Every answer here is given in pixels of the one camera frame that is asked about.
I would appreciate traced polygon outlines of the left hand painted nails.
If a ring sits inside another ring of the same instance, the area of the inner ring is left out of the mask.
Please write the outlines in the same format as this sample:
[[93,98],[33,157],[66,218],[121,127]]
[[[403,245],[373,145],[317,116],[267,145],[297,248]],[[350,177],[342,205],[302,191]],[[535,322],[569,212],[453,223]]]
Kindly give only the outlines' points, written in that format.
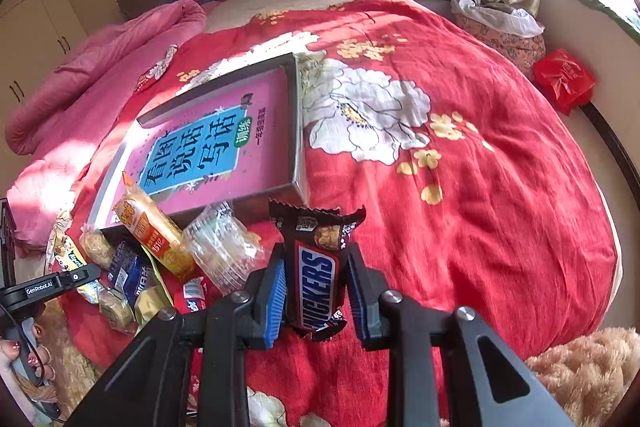
[[1,349],[9,360],[9,368],[37,390],[48,387],[55,379],[51,353],[43,346],[44,330],[34,319],[18,325],[1,324]]

